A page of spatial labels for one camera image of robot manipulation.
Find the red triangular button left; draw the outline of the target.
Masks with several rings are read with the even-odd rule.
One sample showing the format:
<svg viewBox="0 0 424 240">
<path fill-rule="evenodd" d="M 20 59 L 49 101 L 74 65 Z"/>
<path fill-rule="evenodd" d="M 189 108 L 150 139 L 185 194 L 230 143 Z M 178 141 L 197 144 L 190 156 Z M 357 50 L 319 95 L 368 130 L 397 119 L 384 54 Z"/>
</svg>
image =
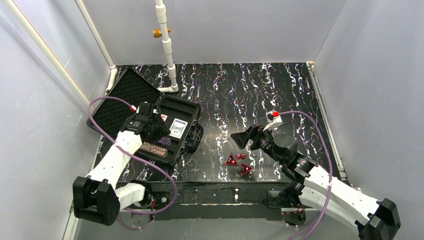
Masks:
<svg viewBox="0 0 424 240">
<path fill-rule="evenodd" d="M 226 159 L 224 164 L 226 166 L 238 166 L 239 162 L 238 162 L 237 158 L 232 153 L 230 153 L 230 155 L 228 156 L 228 158 Z"/>
</svg>

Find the red triangular button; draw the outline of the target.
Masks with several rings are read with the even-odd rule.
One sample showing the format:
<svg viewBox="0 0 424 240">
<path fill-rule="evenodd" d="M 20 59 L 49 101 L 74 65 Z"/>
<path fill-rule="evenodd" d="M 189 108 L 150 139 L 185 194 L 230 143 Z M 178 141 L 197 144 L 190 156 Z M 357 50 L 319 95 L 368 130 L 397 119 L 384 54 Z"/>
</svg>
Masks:
<svg viewBox="0 0 424 240">
<path fill-rule="evenodd" d="M 253 168 L 244 162 L 240 163 L 240 175 L 243 177 L 244 175 L 250 173 L 253 170 Z"/>
<path fill-rule="evenodd" d="M 228 156 L 228 158 L 226 159 L 224 164 L 226 166 L 238 166 L 239 162 L 238 162 L 237 158 L 232 153 L 230 153 L 230 155 Z"/>
</svg>

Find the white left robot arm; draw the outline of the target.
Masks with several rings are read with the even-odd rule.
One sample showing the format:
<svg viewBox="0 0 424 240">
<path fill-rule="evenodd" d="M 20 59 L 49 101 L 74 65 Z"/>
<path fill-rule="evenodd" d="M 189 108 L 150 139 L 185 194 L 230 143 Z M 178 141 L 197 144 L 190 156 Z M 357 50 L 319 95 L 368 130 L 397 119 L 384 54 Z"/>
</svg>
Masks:
<svg viewBox="0 0 424 240">
<path fill-rule="evenodd" d="M 154 142 L 170 134 L 158 105 L 142 102 L 131 106 L 128 117 L 100 163 L 87 176 L 78 176 L 72 185 L 73 208 L 76 218 L 112 225 L 120 211 L 145 198 L 146 187 L 130 182 L 117 183 L 125 166 L 144 142 Z"/>
</svg>

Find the red playing card deck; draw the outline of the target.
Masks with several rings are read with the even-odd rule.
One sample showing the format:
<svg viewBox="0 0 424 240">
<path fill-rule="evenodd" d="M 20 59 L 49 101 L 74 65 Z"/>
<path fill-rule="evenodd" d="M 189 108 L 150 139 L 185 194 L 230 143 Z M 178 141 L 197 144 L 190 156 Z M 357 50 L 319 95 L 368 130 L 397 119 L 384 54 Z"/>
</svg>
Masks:
<svg viewBox="0 0 424 240">
<path fill-rule="evenodd" d="M 164 121 L 164 122 L 165 122 L 165 121 L 167 120 L 167 118 L 168 118 L 168 116 L 167 116 L 167 115 L 165 115 L 165 114 L 161 114 L 160 116 L 161 116 L 161 118 L 163 119 L 163 121 Z"/>
</svg>

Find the red dice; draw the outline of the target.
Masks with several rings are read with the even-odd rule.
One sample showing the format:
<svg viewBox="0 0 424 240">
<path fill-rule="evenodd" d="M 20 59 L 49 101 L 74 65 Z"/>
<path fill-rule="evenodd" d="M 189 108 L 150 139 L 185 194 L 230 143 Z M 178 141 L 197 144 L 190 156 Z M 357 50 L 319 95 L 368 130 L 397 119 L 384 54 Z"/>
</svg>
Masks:
<svg viewBox="0 0 424 240">
<path fill-rule="evenodd" d="M 246 158 L 246 154 L 245 154 L 245 153 L 237 153 L 237 154 L 235 155 L 235 158 L 236 158 L 237 160 L 239 160 L 239 159 L 245 159 L 245 158 Z"/>
</svg>

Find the white PVC pipe stand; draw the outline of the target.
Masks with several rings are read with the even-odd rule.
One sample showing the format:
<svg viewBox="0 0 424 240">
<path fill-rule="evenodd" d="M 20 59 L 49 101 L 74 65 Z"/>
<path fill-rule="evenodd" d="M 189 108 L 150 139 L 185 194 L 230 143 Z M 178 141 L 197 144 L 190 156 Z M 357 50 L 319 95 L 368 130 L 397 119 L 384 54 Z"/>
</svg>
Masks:
<svg viewBox="0 0 424 240">
<path fill-rule="evenodd" d="M 155 10 L 157 20 L 160 25 L 160 30 L 162 31 L 162 45 L 163 50 L 166 55 L 167 60 L 167 70 L 168 76 L 170 78 L 171 84 L 168 87 L 160 87 L 158 90 L 161 93 L 176 93 L 179 91 L 179 86 L 177 84 L 177 74 L 176 74 L 176 66 L 173 61 L 172 56 L 172 40 L 169 37 L 168 26 L 167 26 L 167 14 L 166 14 L 166 6 L 162 0 L 155 1 Z"/>
</svg>

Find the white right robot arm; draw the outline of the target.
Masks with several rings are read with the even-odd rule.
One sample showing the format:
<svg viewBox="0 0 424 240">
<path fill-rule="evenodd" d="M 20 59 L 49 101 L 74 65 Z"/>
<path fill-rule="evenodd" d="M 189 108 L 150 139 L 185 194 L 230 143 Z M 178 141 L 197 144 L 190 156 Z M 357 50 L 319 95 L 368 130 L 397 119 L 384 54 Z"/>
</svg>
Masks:
<svg viewBox="0 0 424 240">
<path fill-rule="evenodd" d="M 401 227 L 397 205 L 388 198 L 380 201 L 331 177 L 315 160 L 298 151 L 292 135 L 253 125 L 231 138 L 243 149 L 262 150 L 281 166 L 291 179 L 284 196 L 296 204 L 321 210 L 358 233 L 361 240 L 393 240 Z"/>
</svg>

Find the black poker set case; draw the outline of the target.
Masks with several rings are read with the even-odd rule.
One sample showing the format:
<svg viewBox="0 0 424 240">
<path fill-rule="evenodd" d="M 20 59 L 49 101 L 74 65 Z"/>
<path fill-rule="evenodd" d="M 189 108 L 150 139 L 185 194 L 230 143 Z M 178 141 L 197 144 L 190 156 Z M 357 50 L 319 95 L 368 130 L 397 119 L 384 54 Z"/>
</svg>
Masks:
<svg viewBox="0 0 424 240">
<path fill-rule="evenodd" d="M 133 69 L 122 72 L 107 96 L 86 124 L 113 139 L 123 131 L 139 134 L 136 156 L 175 166 L 198 149 L 204 133 L 198 103 L 161 93 Z"/>
</svg>

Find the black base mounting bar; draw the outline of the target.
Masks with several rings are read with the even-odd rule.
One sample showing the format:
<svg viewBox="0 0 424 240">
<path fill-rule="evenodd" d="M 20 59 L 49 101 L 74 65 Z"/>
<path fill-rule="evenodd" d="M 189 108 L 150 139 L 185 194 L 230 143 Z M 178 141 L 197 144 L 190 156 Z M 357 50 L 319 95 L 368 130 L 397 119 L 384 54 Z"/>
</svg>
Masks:
<svg viewBox="0 0 424 240">
<path fill-rule="evenodd" d="M 157 221 L 176 219 L 280 220 L 287 212 L 293 223 L 303 223 L 309 203 L 281 182 L 120 182 L 80 177 L 72 186 L 77 218 L 110 226 L 119 214 L 147 215 Z"/>
</svg>

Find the red triangular button right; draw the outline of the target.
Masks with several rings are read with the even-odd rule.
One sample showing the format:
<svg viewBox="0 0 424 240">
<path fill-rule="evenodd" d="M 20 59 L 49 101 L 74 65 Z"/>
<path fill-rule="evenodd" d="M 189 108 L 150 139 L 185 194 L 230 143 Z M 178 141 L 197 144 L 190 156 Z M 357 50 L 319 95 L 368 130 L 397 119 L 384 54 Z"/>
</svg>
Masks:
<svg viewBox="0 0 424 240">
<path fill-rule="evenodd" d="M 253 168 L 244 162 L 240 163 L 240 175 L 243 177 L 244 175 L 250 173 L 253 170 Z"/>
</svg>

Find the orange blue chip row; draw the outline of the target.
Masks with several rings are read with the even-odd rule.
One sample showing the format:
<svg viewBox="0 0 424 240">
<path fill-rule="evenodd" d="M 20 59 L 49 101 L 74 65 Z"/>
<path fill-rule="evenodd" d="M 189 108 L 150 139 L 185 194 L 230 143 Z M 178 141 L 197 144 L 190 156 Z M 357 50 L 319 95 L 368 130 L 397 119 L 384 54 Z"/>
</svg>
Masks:
<svg viewBox="0 0 424 240">
<path fill-rule="evenodd" d="M 155 156 L 159 156 L 161 158 L 165 158 L 168 155 L 168 150 L 166 148 L 158 146 L 158 145 L 154 145 L 149 142 L 144 142 L 141 145 L 140 150 L 148 152 Z"/>
</svg>

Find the orange valve knob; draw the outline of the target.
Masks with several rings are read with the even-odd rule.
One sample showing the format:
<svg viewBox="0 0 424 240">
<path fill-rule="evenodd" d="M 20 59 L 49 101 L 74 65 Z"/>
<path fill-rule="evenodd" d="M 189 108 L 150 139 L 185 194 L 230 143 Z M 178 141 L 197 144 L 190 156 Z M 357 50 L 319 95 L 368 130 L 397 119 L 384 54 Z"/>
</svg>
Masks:
<svg viewBox="0 0 424 240">
<path fill-rule="evenodd" d="M 161 29 L 159 29 L 159 28 L 155 28 L 155 29 L 152 31 L 152 33 L 153 33 L 153 37 L 154 37 L 154 38 L 162 38 L 162 37 L 163 37 L 162 30 L 161 30 Z"/>
</svg>

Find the white corner pipe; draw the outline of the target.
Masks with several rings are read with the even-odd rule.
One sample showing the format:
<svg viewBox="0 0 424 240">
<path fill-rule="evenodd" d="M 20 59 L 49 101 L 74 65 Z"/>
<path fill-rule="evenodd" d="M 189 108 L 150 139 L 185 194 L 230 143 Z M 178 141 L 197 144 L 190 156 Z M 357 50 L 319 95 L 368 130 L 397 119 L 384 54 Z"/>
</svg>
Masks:
<svg viewBox="0 0 424 240">
<path fill-rule="evenodd" d="M 77 4 L 80 12 L 82 13 L 82 16 L 84 17 L 93 37 L 95 38 L 95 41 L 97 45 L 100 48 L 100 51 L 102 52 L 110 70 L 109 79 L 108 79 L 108 85 L 105 90 L 105 95 L 107 96 L 109 92 L 111 91 L 112 87 L 114 86 L 115 79 L 118 73 L 118 68 L 113 62 L 111 55 L 109 54 L 106 45 L 104 44 L 104 41 L 102 40 L 83 0 L 75 0 L 75 3 Z"/>
</svg>

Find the blue playing card deck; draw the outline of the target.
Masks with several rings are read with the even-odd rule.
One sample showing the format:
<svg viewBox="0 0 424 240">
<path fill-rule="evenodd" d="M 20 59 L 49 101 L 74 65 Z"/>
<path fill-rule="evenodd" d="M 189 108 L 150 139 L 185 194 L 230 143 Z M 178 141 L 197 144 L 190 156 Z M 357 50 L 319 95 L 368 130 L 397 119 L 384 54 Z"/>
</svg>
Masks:
<svg viewBox="0 0 424 240">
<path fill-rule="evenodd" d="M 186 121 L 175 118 L 171 124 L 171 127 L 169 128 L 170 130 L 169 136 L 177 138 L 177 139 L 181 139 L 187 125 L 188 123 Z"/>
</svg>

